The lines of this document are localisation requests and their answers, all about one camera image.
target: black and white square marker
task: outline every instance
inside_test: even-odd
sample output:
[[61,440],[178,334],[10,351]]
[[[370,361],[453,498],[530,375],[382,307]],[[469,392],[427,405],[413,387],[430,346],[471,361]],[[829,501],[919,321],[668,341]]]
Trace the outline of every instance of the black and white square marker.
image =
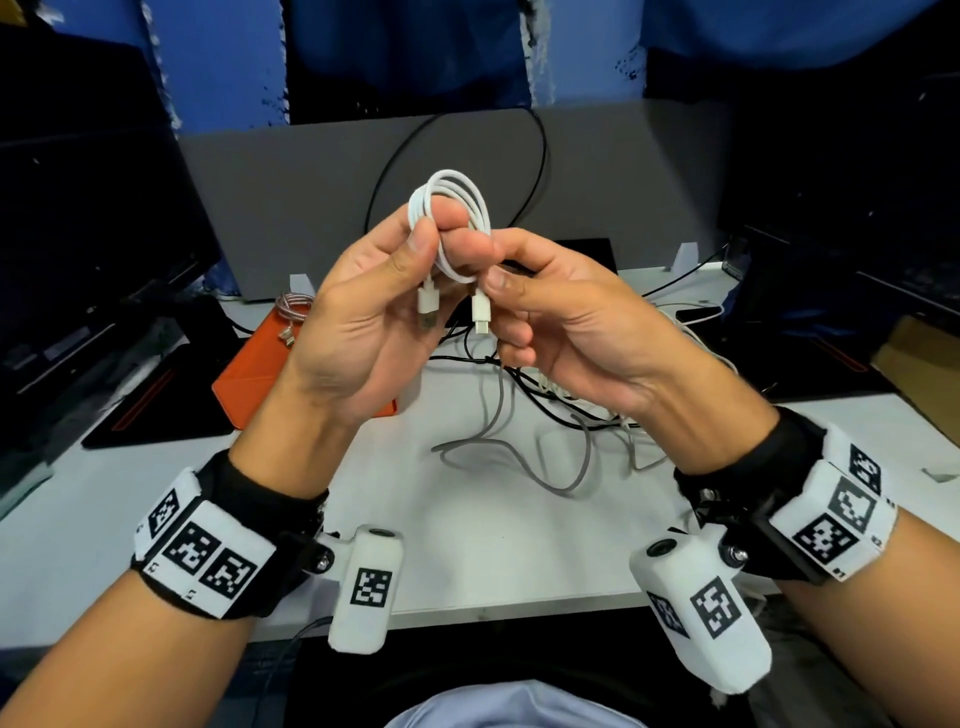
[[740,619],[740,609],[719,576],[692,596],[690,601],[710,636],[715,640]]
[[690,636],[686,634],[684,623],[680,621],[680,617],[677,615],[677,610],[673,608],[673,604],[671,604],[668,599],[655,595],[653,592],[647,592],[647,596],[650,597],[650,604],[657,610],[657,614],[660,615],[660,621],[663,622],[663,626],[667,629],[672,629],[678,635],[683,635],[689,640]]
[[794,534],[794,543],[821,564],[829,564],[857,544],[859,539],[833,516],[825,513]]
[[390,589],[390,580],[393,577],[394,573],[392,571],[358,570],[350,604],[382,608],[387,603],[387,591]]
[[219,539],[190,521],[163,549],[163,555],[181,569],[195,574],[218,548]]
[[236,551],[224,548],[200,578],[200,583],[233,600],[256,573],[256,564]]
[[156,535],[163,530],[163,526],[169,523],[179,512],[180,501],[177,499],[177,489],[171,488],[170,492],[163,497],[163,500],[158,503],[156,508],[147,516],[150,538],[155,539]]
[[850,445],[850,473],[853,477],[880,495],[880,466],[856,445]]
[[874,514],[876,500],[860,490],[852,481],[840,476],[836,489],[830,497],[827,509],[860,533],[867,532],[870,517]]

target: wrist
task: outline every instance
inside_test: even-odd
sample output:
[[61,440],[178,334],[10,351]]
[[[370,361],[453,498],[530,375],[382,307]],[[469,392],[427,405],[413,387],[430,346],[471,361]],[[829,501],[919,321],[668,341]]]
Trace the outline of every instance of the wrist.
[[710,353],[683,340],[644,383],[632,416],[686,474],[725,468],[750,452],[777,425],[777,410]]
[[287,496],[322,494],[357,432],[330,402],[310,397],[281,374],[250,425],[230,449],[233,466]]

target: person's left hand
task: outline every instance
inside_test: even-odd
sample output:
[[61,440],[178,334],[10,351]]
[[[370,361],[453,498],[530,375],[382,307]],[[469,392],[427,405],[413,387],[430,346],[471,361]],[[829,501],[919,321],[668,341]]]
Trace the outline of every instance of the person's left hand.
[[[396,397],[437,348],[446,319],[468,293],[439,276],[438,324],[420,328],[417,288],[430,274],[441,231],[468,225],[467,211],[445,197],[434,197],[433,214],[436,225],[424,218],[411,234],[401,207],[347,248],[297,334],[283,376],[344,424],[362,424]],[[444,251],[467,274],[503,257],[476,231],[461,231]]]

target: gray partition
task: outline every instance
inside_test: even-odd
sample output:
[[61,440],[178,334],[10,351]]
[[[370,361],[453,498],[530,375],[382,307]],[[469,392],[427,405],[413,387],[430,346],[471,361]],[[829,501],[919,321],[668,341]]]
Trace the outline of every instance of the gray partition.
[[[731,113],[665,101],[542,109],[550,160],[521,221],[554,239],[608,237],[620,268],[668,264],[680,243],[716,244]],[[249,300],[291,273],[319,282],[360,236],[373,185],[421,117],[189,136],[180,146],[227,260]],[[509,223],[540,163],[522,109],[452,114],[404,152],[373,207],[374,223],[438,169],[480,187],[495,227]]]

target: orange box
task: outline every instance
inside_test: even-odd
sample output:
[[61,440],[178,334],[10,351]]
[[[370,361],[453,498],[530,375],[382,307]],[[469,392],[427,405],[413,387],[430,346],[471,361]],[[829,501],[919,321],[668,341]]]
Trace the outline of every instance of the orange box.
[[[237,429],[244,429],[250,422],[290,355],[287,345],[279,338],[289,324],[274,308],[213,382],[213,394]],[[294,334],[299,331],[300,325],[294,324]],[[396,400],[393,400],[374,416],[395,414]]]

